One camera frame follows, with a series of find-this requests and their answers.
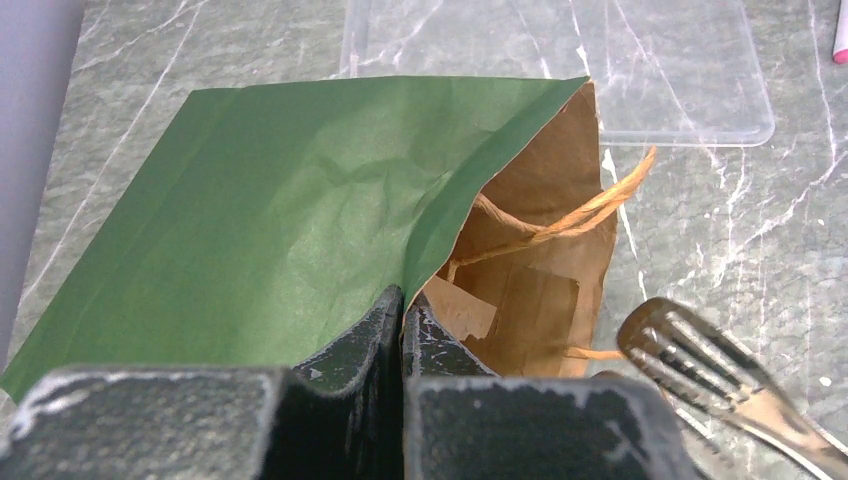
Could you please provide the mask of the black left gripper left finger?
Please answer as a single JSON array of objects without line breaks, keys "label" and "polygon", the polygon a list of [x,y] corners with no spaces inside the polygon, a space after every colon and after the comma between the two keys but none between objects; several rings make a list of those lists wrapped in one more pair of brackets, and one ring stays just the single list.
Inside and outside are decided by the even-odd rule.
[{"label": "black left gripper left finger", "polygon": [[359,321],[293,369],[292,478],[401,477],[402,314],[403,293],[390,285]]}]

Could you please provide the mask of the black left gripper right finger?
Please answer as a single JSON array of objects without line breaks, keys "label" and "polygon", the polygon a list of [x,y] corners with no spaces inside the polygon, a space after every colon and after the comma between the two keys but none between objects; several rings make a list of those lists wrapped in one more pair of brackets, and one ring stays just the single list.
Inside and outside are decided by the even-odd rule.
[{"label": "black left gripper right finger", "polygon": [[408,479],[491,479],[491,404],[496,379],[437,320],[424,296],[406,313],[403,449]]}]

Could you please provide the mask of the green paper bag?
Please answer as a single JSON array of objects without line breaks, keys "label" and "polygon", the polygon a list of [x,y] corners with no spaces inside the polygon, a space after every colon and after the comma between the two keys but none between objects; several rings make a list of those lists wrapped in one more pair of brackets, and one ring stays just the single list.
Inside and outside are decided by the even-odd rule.
[{"label": "green paper bag", "polygon": [[591,80],[395,76],[191,93],[1,377],[296,364],[388,286],[501,375],[580,377],[648,155],[609,188]]}]

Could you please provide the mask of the silver metal tongs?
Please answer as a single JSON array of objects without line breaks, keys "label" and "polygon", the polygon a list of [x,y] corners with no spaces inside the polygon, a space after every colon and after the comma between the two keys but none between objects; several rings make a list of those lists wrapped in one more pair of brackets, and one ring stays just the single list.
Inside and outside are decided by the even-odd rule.
[{"label": "silver metal tongs", "polygon": [[846,478],[846,447],[796,407],[749,349],[689,307],[650,298],[626,317],[616,340],[632,365],[683,403],[818,479]]}]

